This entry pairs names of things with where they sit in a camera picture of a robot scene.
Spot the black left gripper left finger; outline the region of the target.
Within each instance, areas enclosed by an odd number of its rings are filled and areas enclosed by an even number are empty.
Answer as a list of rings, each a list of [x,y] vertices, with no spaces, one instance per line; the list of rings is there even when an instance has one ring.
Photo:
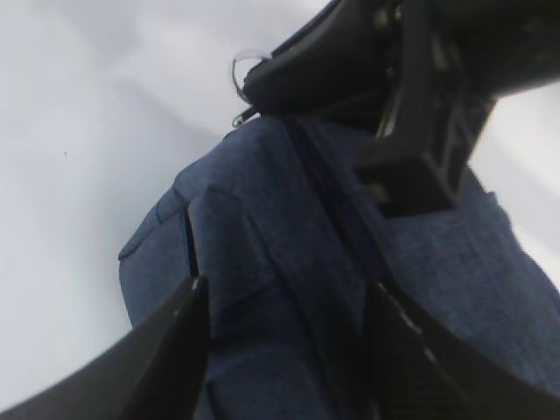
[[[106,353],[3,419],[193,419],[210,341],[208,285],[183,283]]]

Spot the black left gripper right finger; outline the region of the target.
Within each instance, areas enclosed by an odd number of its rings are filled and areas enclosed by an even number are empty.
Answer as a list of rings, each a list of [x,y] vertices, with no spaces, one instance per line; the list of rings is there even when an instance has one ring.
[[[370,289],[375,394],[384,419],[557,419],[559,399],[458,339],[394,285]]]

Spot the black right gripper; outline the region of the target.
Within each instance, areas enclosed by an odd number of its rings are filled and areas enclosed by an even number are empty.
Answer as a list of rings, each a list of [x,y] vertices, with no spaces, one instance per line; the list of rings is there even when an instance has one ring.
[[[496,102],[559,79],[556,1],[330,1],[242,92],[260,114],[311,114],[390,94],[355,170],[388,217],[453,208]]]

